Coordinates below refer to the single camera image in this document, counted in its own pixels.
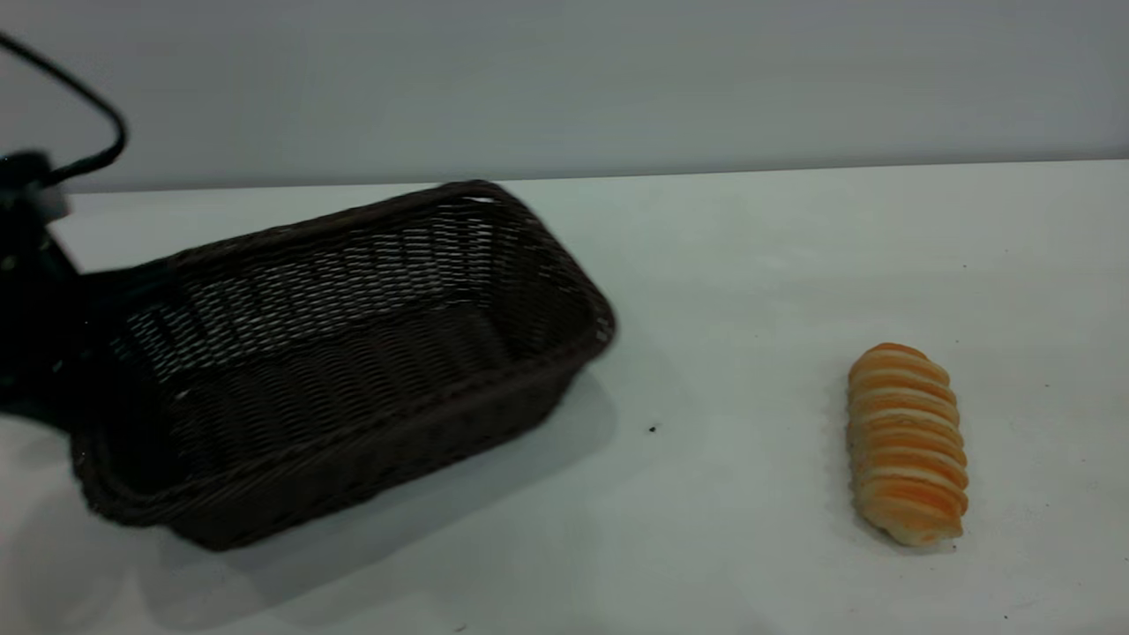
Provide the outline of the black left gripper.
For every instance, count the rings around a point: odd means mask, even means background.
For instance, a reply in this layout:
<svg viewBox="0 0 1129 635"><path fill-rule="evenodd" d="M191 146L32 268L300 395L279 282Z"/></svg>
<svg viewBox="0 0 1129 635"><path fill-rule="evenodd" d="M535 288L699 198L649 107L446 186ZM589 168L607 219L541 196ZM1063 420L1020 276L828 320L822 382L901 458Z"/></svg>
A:
<svg viewBox="0 0 1129 635"><path fill-rule="evenodd" d="M51 232L70 212L51 174L47 153L1 160L1 410L71 434L84 418L75 369L88 306L81 276Z"/></svg>

